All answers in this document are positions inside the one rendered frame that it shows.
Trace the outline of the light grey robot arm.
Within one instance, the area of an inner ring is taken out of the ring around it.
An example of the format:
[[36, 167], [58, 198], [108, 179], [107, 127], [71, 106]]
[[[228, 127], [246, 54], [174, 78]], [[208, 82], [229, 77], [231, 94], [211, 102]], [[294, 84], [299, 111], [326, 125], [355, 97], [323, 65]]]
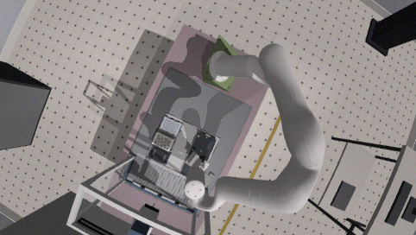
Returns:
[[[276, 213], [296, 213], [309, 199], [325, 158], [325, 138], [318, 120], [309, 109], [295, 78], [287, 51], [268, 44], [258, 57], [215, 52], [209, 70], [215, 81], [228, 77], [250, 78], [271, 87], [280, 113], [283, 135], [291, 159], [274, 181], [222, 176], [214, 197], [205, 187], [214, 177], [201, 167], [189, 169], [184, 186], [192, 205], [212, 212], [225, 201]], [[226, 76], [226, 77], [221, 77]], [[295, 159], [295, 160], [294, 160]]]

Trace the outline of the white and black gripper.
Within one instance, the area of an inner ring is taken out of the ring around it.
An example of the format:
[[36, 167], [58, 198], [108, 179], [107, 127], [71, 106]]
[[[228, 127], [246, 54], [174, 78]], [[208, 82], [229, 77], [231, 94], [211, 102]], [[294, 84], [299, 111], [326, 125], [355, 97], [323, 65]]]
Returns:
[[[204, 158], [203, 158], [204, 157]], [[202, 170], [204, 170], [205, 169], [205, 163], [204, 163], [204, 161], [205, 161], [205, 159], [206, 159], [206, 157], [207, 156], [201, 156], [201, 158], [199, 159], [197, 159], [194, 163], [195, 164], [193, 164], [193, 167], [201, 167], [201, 169]], [[202, 160], [203, 159], [203, 160]], [[202, 161], [201, 161], [202, 160]]]

